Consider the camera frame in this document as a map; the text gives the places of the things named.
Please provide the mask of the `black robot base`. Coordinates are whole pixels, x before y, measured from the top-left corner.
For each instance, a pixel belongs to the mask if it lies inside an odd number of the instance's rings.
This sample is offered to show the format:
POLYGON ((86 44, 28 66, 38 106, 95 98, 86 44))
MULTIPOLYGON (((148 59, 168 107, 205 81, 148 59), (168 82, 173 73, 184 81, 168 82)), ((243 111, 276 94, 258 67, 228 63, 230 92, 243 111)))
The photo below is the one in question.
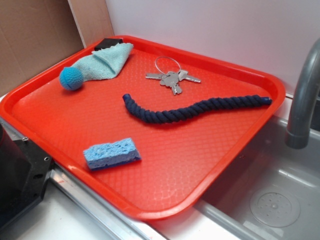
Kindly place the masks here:
POLYGON ((1 230, 43 200, 52 165, 52 157, 32 140, 13 140, 0 127, 1 230))

